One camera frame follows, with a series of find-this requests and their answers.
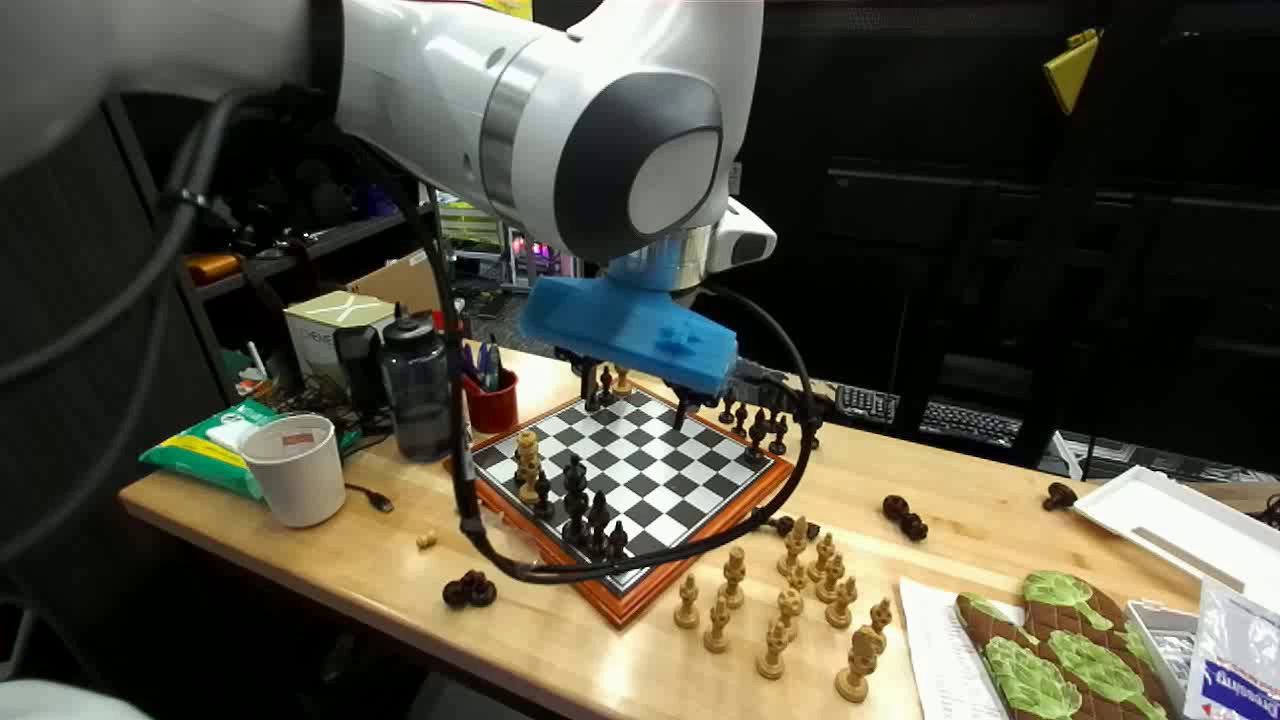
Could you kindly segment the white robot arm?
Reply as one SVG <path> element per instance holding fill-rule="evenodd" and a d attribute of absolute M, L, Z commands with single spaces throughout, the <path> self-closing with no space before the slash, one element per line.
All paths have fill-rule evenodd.
<path fill-rule="evenodd" d="M 404 174 L 584 261 L 526 331 L 715 396 L 736 336 L 678 256 L 762 220 L 734 198 L 764 0 L 601 0 L 548 27 L 470 0 L 0 0 L 0 174 L 112 92 L 300 87 Z"/>

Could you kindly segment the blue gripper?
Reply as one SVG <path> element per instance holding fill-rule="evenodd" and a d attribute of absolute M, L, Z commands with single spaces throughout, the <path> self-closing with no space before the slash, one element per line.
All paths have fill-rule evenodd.
<path fill-rule="evenodd" d="M 546 278 L 519 309 L 519 331 L 578 358 L 660 378 L 684 393 L 719 396 L 736 367 L 736 331 L 668 292 L 609 278 Z"/>

